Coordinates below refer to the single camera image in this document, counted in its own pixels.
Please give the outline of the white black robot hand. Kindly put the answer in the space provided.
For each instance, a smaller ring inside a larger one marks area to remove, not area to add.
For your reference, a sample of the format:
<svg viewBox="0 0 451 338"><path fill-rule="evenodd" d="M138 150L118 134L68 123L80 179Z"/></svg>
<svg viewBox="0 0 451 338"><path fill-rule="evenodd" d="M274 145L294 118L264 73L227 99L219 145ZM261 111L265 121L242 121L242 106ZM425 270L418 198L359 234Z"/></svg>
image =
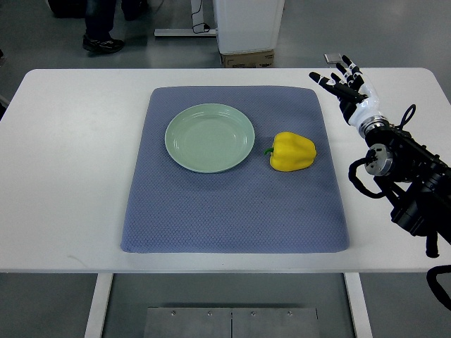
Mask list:
<svg viewBox="0 0 451 338"><path fill-rule="evenodd" d="M336 68L342 76L331 73L324 77L310 72L309 77L320 87L337 97L339 108L348 125L359 127L364 120L371 116L379 116L379 98L369 78L346 55Z"/></svg>

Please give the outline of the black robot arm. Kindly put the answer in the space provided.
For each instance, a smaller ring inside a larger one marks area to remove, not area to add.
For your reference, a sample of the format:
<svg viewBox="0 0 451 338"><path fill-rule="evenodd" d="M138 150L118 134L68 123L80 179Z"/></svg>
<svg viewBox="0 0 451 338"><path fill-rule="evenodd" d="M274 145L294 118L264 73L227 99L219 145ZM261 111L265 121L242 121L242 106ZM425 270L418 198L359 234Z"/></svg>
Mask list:
<svg viewBox="0 0 451 338"><path fill-rule="evenodd" d="M438 239L450 241L450 167L404 129L415 111L411 105L399 125L369 118L362 127L369 150L349 166L348 178L362 194L387 198L392 222L425 237L426 255L437 258Z"/></svg>

